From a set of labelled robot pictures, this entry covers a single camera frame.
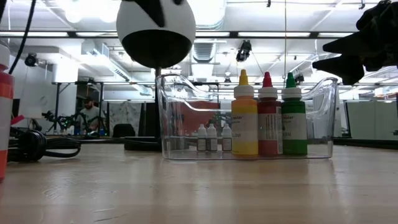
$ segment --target yellow bottle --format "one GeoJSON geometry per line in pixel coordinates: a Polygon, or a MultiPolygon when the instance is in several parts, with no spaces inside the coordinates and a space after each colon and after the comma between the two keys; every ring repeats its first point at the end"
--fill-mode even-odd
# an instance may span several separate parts
{"type": "Polygon", "coordinates": [[[256,157],[259,153],[257,101],[246,71],[241,71],[232,101],[232,153],[236,157],[256,157]]]}

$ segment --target person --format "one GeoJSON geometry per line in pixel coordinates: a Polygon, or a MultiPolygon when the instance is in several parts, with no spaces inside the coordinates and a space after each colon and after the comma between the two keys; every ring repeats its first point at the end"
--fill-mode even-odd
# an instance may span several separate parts
{"type": "MultiPolygon", "coordinates": [[[[89,129],[92,131],[97,131],[98,127],[100,126],[100,123],[97,119],[94,119],[92,122],[90,122],[91,119],[98,117],[100,115],[100,109],[96,106],[94,106],[94,101],[91,97],[87,97],[84,99],[84,104],[85,107],[80,111],[80,113],[84,114],[86,117],[87,125],[89,126],[89,129]]],[[[104,113],[101,111],[101,117],[103,118],[104,121],[104,113]]],[[[76,119],[77,125],[80,125],[80,133],[85,132],[85,123],[84,119],[81,116],[78,116],[76,119]]]]}

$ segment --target small dropper bottle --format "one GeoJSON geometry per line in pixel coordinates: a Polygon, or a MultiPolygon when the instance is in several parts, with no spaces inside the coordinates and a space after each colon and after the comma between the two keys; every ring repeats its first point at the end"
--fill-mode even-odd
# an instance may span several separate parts
{"type": "Polygon", "coordinates": [[[214,124],[210,124],[207,129],[207,151],[215,152],[217,151],[217,130],[214,124]]]}
{"type": "Polygon", "coordinates": [[[224,124],[223,132],[223,152],[232,151],[232,130],[227,123],[224,124]]]}
{"type": "Polygon", "coordinates": [[[206,128],[203,124],[201,124],[198,129],[197,151],[199,152],[206,151],[206,138],[207,138],[206,128]]]}

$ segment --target air duct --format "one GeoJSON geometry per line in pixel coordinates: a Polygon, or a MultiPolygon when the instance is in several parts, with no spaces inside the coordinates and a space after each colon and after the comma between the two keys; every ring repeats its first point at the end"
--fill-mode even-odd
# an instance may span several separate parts
{"type": "MultiPolygon", "coordinates": [[[[115,60],[110,58],[109,48],[102,44],[102,48],[98,49],[92,40],[85,40],[81,45],[81,54],[92,55],[103,59],[103,65],[109,69],[114,75],[123,78],[126,82],[139,82],[132,77],[132,75],[122,68],[115,60]]],[[[142,96],[152,96],[154,94],[153,90],[142,85],[131,85],[134,87],[142,96]]]]}
{"type": "MultiPolygon", "coordinates": [[[[220,30],[224,23],[226,0],[188,0],[193,9],[197,30],[220,30]]],[[[192,60],[198,64],[192,65],[194,77],[211,77],[216,55],[216,44],[194,43],[192,60]]]]}

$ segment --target table surface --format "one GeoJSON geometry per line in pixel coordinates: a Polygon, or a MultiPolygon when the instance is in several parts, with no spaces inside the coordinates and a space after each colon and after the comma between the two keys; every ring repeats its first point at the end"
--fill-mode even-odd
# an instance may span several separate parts
{"type": "Polygon", "coordinates": [[[163,160],[123,145],[10,164],[0,223],[397,223],[398,151],[329,160],[163,160]]]}

